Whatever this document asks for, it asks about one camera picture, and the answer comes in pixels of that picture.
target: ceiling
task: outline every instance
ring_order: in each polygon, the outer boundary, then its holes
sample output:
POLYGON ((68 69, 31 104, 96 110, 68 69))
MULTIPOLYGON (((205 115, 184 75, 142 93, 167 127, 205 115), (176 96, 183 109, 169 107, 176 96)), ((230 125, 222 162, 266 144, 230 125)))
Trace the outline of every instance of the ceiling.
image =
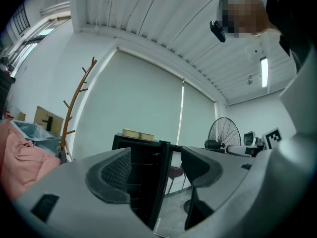
POLYGON ((218 1, 86 0, 86 23, 121 29, 170 50, 206 77, 228 105, 284 88, 295 76, 295 64, 278 44, 279 35, 220 43, 209 28, 218 1), (264 56, 269 63, 266 88, 260 66, 264 56))

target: black cabinet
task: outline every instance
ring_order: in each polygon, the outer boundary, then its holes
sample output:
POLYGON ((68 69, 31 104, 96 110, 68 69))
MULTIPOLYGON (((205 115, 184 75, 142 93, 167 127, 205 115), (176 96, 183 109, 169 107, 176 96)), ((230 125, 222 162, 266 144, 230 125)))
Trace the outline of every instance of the black cabinet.
POLYGON ((114 136, 112 149, 131 148, 132 170, 128 193, 133 212, 154 229, 164 199, 172 148, 169 142, 114 136))
POLYGON ((0 119, 4 112, 5 101, 8 96, 11 85, 15 82, 15 78, 6 75, 0 70, 0 119))

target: pink cloth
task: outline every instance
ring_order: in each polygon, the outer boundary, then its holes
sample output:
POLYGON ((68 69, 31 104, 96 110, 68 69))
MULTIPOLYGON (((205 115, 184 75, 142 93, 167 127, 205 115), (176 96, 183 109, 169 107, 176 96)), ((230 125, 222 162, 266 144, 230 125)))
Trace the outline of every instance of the pink cloth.
POLYGON ((11 201, 59 165, 59 158, 27 141, 9 120, 0 124, 0 183, 11 201))

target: fan grille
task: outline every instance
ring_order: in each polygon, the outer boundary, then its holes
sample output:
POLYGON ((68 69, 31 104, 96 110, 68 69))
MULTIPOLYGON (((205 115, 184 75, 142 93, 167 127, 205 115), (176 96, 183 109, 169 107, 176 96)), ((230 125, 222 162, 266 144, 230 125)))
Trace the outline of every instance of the fan grille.
POLYGON ((241 137, 237 126, 229 118, 217 119, 210 128, 208 139, 219 141, 221 144, 241 145, 241 137))

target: floor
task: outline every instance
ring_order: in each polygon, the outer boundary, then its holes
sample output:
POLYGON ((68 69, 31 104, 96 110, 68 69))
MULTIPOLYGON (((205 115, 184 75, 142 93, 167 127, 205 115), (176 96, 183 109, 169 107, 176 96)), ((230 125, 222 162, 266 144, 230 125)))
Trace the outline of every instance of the floor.
POLYGON ((175 196, 164 198, 158 216, 155 233, 164 237, 177 237, 185 232, 187 213, 183 209, 184 203, 192 196, 192 190, 186 190, 175 196))

